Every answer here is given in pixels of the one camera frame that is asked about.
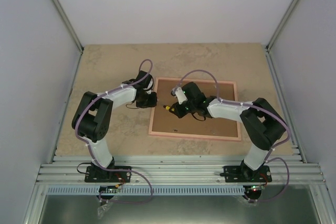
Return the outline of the yellow handled screwdriver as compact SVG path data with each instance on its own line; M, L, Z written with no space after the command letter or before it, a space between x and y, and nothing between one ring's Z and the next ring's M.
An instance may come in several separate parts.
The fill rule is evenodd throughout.
M174 108L171 108L170 106L168 106L168 105L164 105L163 106L166 110L168 110L168 111L174 111L175 109Z

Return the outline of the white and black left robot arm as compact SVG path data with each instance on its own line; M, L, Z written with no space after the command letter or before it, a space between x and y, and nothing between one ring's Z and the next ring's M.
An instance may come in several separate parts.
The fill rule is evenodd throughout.
M124 81L115 89L103 93L87 91L82 96L71 127L76 137L87 145L102 181L108 182L115 175L114 157L106 140L113 110L128 103L135 103L141 109L155 107L157 95L152 91L153 86L152 75L140 70L135 79Z

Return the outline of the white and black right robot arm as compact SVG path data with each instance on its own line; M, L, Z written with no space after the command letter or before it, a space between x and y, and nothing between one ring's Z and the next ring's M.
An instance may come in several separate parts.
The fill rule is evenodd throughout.
M177 98L177 102L169 108L169 112L179 119L196 113L205 119L228 119L244 126L252 145L240 167L242 178L248 182L259 177L260 168L275 143L288 132L284 120L263 98L253 102L237 102L218 96L207 97L194 82L183 87L176 86L171 95Z

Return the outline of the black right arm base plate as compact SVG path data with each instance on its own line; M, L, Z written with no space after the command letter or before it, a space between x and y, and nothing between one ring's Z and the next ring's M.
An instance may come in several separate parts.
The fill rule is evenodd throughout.
M247 167L224 166L220 177L224 177L227 183L266 183L272 182L269 166L262 166L252 171Z

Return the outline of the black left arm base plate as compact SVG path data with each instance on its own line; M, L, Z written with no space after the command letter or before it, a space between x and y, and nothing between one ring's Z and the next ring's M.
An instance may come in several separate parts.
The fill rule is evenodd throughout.
M84 181L86 183L129 183L131 179L131 166L116 166L114 169L122 169L119 172L108 172L98 166L90 165L86 169Z

